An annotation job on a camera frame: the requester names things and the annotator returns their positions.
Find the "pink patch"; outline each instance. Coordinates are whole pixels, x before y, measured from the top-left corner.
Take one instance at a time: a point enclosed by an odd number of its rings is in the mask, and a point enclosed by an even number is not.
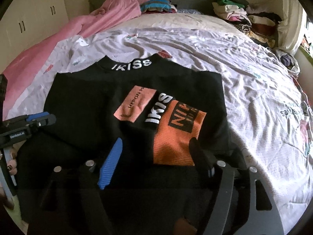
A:
[[[51,70],[52,69],[52,67],[53,67],[53,65],[52,64],[50,64],[49,65],[49,67],[44,71],[44,73],[43,74],[45,74],[46,72],[48,72],[49,70]]]
[[[307,124],[308,123],[305,120],[300,121],[300,131],[301,131],[302,139],[305,143],[309,142],[308,133],[307,133]]]
[[[171,56],[167,51],[165,50],[161,50],[158,52],[158,55],[162,58],[172,58],[173,56]]]

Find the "orange patch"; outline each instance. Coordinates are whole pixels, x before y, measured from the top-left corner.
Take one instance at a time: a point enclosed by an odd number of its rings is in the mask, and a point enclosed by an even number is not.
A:
[[[173,56],[171,56],[166,50],[161,50],[158,52],[158,55],[162,58],[172,58]]]
[[[121,121],[135,122],[155,92],[155,89],[134,86],[123,103],[115,111],[114,116]]]
[[[48,72],[49,70],[51,70],[52,69],[52,67],[53,67],[53,65],[52,64],[50,64],[49,65],[49,67],[44,71],[44,73],[43,74],[45,74],[46,72]]]
[[[206,112],[171,101],[154,136],[153,163],[193,166],[189,141],[198,138]]]

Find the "pile of clothes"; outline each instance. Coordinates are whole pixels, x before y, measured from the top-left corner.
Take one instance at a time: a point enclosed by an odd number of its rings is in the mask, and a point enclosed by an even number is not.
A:
[[[281,17],[275,13],[260,11],[247,0],[217,0],[212,3],[215,14],[234,25],[255,43],[274,48],[275,33]]]
[[[138,0],[141,14],[176,13],[176,6],[171,0]]]

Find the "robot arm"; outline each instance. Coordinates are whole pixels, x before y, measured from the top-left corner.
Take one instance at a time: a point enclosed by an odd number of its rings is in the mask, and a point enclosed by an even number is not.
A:
[[[7,79],[0,75],[0,115],[3,116],[3,103],[7,89]],[[7,162],[10,160],[9,150],[12,146],[23,140],[29,139],[38,128],[54,124],[56,118],[48,112],[33,115],[22,115],[0,122],[0,182],[8,198],[16,195],[14,176],[10,175]]]

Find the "striped cloth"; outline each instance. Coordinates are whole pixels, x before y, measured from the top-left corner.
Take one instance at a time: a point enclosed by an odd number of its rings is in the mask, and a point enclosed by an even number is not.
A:
[[[172,12],[169,0],[150,0],[140,5],[141,13],[146,11],[167,11]]]

